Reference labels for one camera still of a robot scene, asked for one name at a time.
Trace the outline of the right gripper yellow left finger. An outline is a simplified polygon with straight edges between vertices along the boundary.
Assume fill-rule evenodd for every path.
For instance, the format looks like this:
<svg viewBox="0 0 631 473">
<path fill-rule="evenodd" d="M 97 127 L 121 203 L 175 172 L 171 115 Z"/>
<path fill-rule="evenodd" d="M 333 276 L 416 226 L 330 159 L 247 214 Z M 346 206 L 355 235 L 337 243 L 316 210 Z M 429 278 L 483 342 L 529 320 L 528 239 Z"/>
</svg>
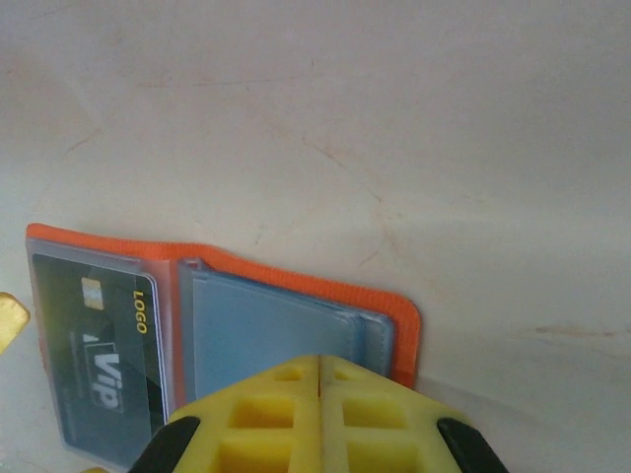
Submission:
<svg viewBox="0 0 631 473">
<path fill-rule="evenodd" d="M 299 357 L 180 407 L 128 470 L 318 472 L 319 357 Z"/>
</svg>

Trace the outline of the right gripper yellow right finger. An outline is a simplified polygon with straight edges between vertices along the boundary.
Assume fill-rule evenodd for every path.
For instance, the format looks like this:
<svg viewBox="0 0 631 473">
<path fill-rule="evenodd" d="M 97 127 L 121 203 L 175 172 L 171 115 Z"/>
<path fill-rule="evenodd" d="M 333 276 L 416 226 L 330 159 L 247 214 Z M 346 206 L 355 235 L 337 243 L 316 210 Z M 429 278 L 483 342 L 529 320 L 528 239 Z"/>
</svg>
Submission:
<svg viewBox="0 0 631 473">
<path fill-rule="evenodd" d="M 332 356 L 322 358 L 324 472 L 505 472 L 459 410 Z"/>
</svg>

